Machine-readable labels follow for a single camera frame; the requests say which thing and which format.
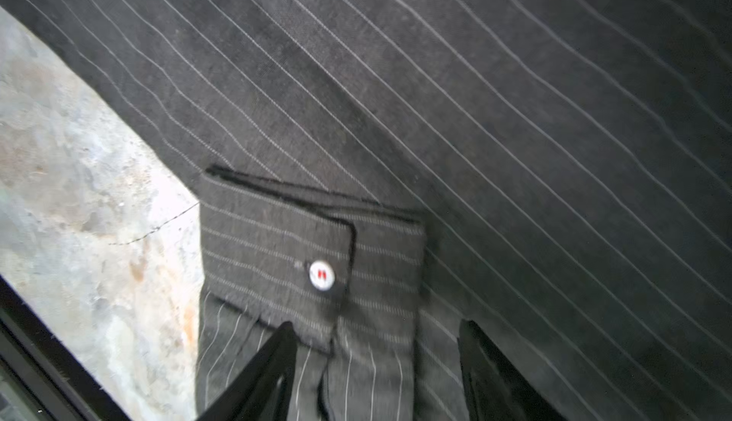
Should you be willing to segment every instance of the button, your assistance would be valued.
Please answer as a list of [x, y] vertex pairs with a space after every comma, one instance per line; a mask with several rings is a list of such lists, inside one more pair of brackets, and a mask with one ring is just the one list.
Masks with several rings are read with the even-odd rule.
[[319, 291], [327, 291], [335, 283], [335, 272], [325, 261], [315, 261], [310, 265], [310, 282]]

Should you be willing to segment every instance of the shirt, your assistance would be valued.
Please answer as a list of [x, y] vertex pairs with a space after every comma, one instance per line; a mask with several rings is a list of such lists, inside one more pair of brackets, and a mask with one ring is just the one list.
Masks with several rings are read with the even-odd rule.
[[288, 319], [295, 419], [466, 419], [470, 318], [568, 419], [728, 416], [730, 0], [0, 3], [201, 200], [199, 407]]

